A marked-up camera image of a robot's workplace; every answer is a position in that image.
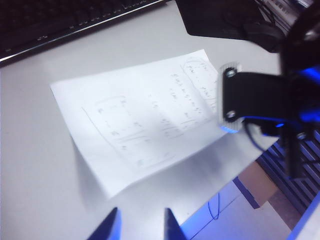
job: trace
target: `screw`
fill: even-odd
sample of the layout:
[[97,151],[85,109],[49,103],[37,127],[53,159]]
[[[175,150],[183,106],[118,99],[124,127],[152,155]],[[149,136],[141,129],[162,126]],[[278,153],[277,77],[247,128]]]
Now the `screw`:
[[235,71],[234,69],[229,70],[229,71],[226,72],[225,75],[226,75],[228,78],[231,78],[231,77],[233,77],[234,75],[236,75],[236,71]]
[[296,138],[299,140],[303,140],[307,137],[307,134],[305,132],[300,132],[299,134],[296,135]]
[[318,32],[315,32],[314,30],[310,30],[304,35],[304,40],[305,41],[314,41],[314,40],[317,40],[318,37],[319,37]]
[[228,119],[231,119],[231,118],[234,118],[236,116],[236,112],[235,111],[228,111],[227,114],[226,114],[226,117]]

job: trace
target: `white paper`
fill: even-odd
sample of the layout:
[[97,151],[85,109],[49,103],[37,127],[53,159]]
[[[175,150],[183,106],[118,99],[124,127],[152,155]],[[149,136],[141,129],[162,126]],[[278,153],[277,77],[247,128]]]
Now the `white paper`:
[[112,197],[224,135],[204,50],[51,85],[71,136]]

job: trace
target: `desk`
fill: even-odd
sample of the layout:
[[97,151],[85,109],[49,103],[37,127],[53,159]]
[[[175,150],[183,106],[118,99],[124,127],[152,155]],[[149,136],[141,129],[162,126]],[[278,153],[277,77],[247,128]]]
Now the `desk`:
[[182,224],[256,159],[244,132],[227,134],[108,200],[73,144],[50,83],[200,49],[217,69],[279,72],[278,55],[253,43],[188,35],[174,1],[2,68],[1,239],[85,240],[118,206],[122,240],[162,240],[165,207]]

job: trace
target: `keyboard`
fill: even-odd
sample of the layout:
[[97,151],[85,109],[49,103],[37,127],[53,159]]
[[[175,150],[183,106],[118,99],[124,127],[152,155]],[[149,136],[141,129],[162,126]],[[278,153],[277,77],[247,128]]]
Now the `keyboard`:
[[0,67],[167,0],[0,0]]

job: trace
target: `cable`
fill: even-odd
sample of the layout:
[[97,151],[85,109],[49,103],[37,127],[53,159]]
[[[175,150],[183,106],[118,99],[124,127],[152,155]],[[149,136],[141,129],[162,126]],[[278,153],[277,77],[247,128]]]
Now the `cable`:
[[270,152],[268,152],[266,149],[264,149],[263,147],[261,147],[257,142],[256,140],[254,139],[254,137],[252,136],[250,130],[249,130],[249,123],[244,120],[243,122],[243,127],[244,127],[244,131],[245,133],[247,134],[247,136],[249,137],[251,143],[258,149],[260,150],[261,152],[267,154],[271,159],[277,159],[279,162],[283,162],[284,159],[282,157],[278,157],[277,155],[274,155]]
[[[253,136],[252,136],[252,134],[251,134],[251,132],[250,132],[250,130],[249,130],[249,123],[248,123],[246,120],[243,121],[243,125],[244,125],[245,133],[246,133],[247,136],[249,137],[251,143],[252,143],[258,150],[260,150],[260,151],[262,151],[263,153],[269,155],[269,157],[270,157],[271,159],[274,158],[274,159],[278,160],[279,162],[283,162],[283,161],[284,161],[284,159],[283,159],[282,157],[278,157],[277,155],[274,155],[274,154],[268,152],[267,150],[265,150],[263,147],[261,147],[261,146],[255,141],[255,139],[253,138]],[[313,161],[311,160],[311,161],[303,161],[303,162],[302,162],[302,165],[319,164],[319,163],[320,163],[320,160],[313,160]]]
[[255,2],[258,4],[258,8],[268,17],[270,22],[275,26],[276,19],[275,14],[272,12],[272,10],[265,4],[263,0],[255,0]]
[[265,150],[263,147],[261,147],[261,146],[254,140],[254,138],[253,138],[253,136],[252,136],[252,134],[251,134],[251,132],[250,132],[250,130],[249,130],[249,123],[248,123],[246,120],[243,121],[243,126],[244,126],[245,133],[246,133],[247,136],[249,137],[251,143],[252,143],[258,150],[260,150],[261,152],[264,153],[266,150]]
[[211,223],[213,220],[218,220],[219,218],[219,215],[220,215],[220,192],[218,192],[218,214],[216,217],[214,217],[214,215],[212,214],[212,211],[211,211],[211,208],[210,208],[210,205],[209,205],[209,201],[208,201],[208,209],[209,209],[209,212],[210,212],[210,215],[212,217],[212,219],[206,224],[204,225],[198,232],[196,232],[191,238],[190,240],[192,240],[195,236],[197,236],[206,226],[208,226],[209,223]]
[[211,212],[211,208],[210,208],[210,202],[208,201],[208,209],[210,212],[210,215],[212,217],[213,220],[218,220],[219,215],[220,215],[220,192],[218,192],[218,214],[214,217],[214,215]]

